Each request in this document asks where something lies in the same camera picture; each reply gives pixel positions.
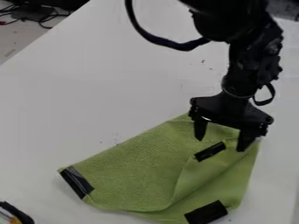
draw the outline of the table surface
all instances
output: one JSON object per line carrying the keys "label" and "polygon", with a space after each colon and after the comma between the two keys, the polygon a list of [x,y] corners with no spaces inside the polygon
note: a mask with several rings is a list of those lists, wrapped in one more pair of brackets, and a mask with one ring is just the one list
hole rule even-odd
{"label": "table surface", "polygon": [[[139,1],[144,26],[177,41],[198,37],[188,10],[171,0]],[[215,223],[292,221],[298,188],[299,31],[285,29],[278,96],[264,108],[275,124],[263,139],[242,205]],[[120,0],[92,0],[0,67],[0,199],[43,224],[150,223],[92,208],[56,172],[218,93],[227,46],[176,52],[147,43]]]}

